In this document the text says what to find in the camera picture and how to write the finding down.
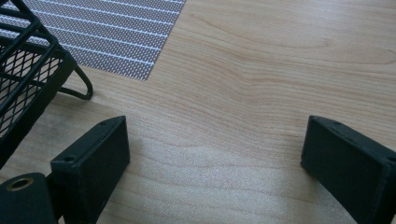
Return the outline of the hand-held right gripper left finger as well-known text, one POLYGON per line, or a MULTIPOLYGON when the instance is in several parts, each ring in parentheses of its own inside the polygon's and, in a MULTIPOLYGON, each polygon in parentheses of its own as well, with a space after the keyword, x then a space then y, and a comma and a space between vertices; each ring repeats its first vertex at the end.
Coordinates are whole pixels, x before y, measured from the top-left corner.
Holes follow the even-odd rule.
POLYGON ((124 116, 106 119, 50 162, 64 196, 64 221, 95 224, 130 162, 124 116))

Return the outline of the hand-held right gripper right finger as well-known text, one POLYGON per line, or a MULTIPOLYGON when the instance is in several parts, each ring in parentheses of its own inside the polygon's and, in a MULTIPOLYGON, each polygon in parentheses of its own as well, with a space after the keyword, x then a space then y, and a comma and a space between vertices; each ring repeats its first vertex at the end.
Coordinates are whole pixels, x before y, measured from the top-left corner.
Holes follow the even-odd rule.
POLYGON ((308 120, 301 165, 358 224, 390 224, 396 216, 396 152, 345 124, 308 120))

